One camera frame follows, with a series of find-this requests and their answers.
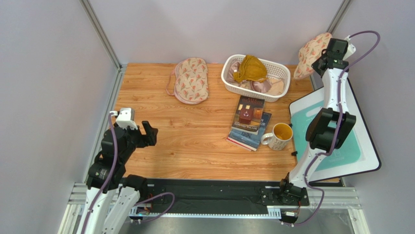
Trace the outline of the white mug yellow inside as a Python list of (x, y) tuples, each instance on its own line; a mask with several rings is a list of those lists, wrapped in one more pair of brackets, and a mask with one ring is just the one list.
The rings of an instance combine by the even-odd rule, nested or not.
[(270, 133), (264, 134), (260, 143), (274, 151), (281, 151), (293, 137), (292, 128), (286, 123), (277, 123)]

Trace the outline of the teal folding board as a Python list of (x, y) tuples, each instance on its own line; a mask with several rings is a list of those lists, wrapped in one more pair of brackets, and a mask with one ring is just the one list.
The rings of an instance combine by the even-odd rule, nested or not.
[[(323, 101), (320, 101), (294, 113), (291, 117), (294, 146), (298, 152), (297, 161), (300, 161), (306, 149), (306, 130), (322, 107)], [(335, 149), (331, 156), (328, 156), (326, 159), (324, 159), (316, 170), (322, 171), (347, 164), (352, 164), (357, 162), (360, 159), (360, 156), (360, 147), (354, 132), (352, 132), (348, 135), (342, 147)]]

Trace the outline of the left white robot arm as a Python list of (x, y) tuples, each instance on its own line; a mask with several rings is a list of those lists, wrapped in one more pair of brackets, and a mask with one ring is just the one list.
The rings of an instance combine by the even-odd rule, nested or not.
[(101, 151), (88, 170), (85, 207), (79, 234), (117, 234), (131, 208), (148, 193), (147, 179), (123, 178), (126, 163), (137, 148), (156, 145), (158, 129), (143, 121), (140, 129), (111, 124), (101, 141)]

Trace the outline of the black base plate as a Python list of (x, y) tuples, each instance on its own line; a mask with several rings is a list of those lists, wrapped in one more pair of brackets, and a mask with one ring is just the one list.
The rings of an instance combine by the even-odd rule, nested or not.
[(278, 181), (149, 179), (140, 201), (150, 202), (150, 211), (195, 215), (264, 215), (269, 206), (303, 208), (308, 194), (298, 202), (284, 204), (278, 198)]

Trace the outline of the aluminium frame rail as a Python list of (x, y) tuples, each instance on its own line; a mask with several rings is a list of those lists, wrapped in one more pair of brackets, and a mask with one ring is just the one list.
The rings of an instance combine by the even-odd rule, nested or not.
[(278, 192), (268, 181), (149, 179), (143, 195), (119, 185), (98, 202), (88, 233), (369, 233), (353, 187), (314, 183), (290, 205)]

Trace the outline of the mustard yellow bra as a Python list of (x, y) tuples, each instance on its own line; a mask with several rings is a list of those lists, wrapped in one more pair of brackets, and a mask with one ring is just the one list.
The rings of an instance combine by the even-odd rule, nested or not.
[(233, 73), (236, 82), (256, 81), (264, 82), (267, 80), (267, 69), (265, 65), (253, 55), (246, 55), (239, 69)]

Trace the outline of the white tray black rim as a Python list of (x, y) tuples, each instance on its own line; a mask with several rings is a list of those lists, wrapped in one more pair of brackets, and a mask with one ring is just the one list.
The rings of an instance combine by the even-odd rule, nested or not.
[[(315, 90), (314, 92), (290, 103), (289, 112), (290, 118), (292, 115), (310, 105), (323, 101), (324, 90), (322, 88)], [(335, 177), (343, 177), (348, 175), (360, 174), (369, 171), (376, 171), (380, 168), (381, 162), (378, 157), (377, 151), (372, 142), (371, 136), (366, 128), (364, 118), (361, 115), (360, 107), (355, 99), (354, 91), (350, 85), (350, 82), (346, 82), (346, 104), (349, 109), (349, 113), (355, 115), (357, 120), (352, 129), (356, 136), (356, 140), (360, 147), (361, 156), (360, 159), (352, 164), (347, 164), (332, 169), (326, 169), (312, 173), (311, 181), (326, 180)]]

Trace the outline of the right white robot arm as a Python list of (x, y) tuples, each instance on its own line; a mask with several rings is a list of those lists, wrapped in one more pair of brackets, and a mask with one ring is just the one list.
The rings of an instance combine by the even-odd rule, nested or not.
[(308, 182), (319, 164), (342, 146), (351, 133), (356, 116), (349, 113), (345, 82), (349, 63), (345, 61), (349, 43), (330, 39), (312, 68), (321, 76), (324, 90), (323, 107), (309, 124), (305, 152), (296, 167), (280, 182), (279, 200), (284, 204), (301, 201)]

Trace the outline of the blue book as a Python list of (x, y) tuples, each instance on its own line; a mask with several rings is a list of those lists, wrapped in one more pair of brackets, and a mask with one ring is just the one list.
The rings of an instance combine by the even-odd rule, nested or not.
[(264, 134), (272, 114), (263, 112), (258, 133), (252, 134), (240, 130), (230, 130), (226, 141), (248, 151), (257, 151), (261, 144), (261, 137)]

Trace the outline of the dark brown book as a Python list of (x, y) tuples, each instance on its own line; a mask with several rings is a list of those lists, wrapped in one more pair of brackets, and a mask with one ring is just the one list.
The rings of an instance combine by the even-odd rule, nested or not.
[(257, 135), (264, 110), (264, 99), (240, 96), (232, 121), (232, 130)]

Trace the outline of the pink satin bra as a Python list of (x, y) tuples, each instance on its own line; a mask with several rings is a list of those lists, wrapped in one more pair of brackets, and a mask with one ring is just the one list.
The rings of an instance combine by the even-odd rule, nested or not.
[(243, 80), (241, 82), (237, 82), (234, 79), (234, 73), (239, 71), (239, 67), (241, 62), (236, 61), (231, 64), (227, 78), (225, 79), (227, 83), (235, 85), (237, 87), (241, 87), (244, 89), (248, 89), (251, 91), (256, 91), (259, 93), (278, 96), (281, 95), (284, 91), (284, 81), (279, 78), (268, 78), (263, 82), (259, 81), (251, 81), (251, 80)]

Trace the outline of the floral mesh laundry bag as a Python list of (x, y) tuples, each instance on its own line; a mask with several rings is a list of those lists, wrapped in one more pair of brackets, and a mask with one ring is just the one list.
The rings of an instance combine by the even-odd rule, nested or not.
[(299, 63), (294, 71), (293, 79), (301, 80), (314, 73), (312, 64), (321, 56), (326, 49), (332, 34), (325, 32), (315, 36), (299, 50)]

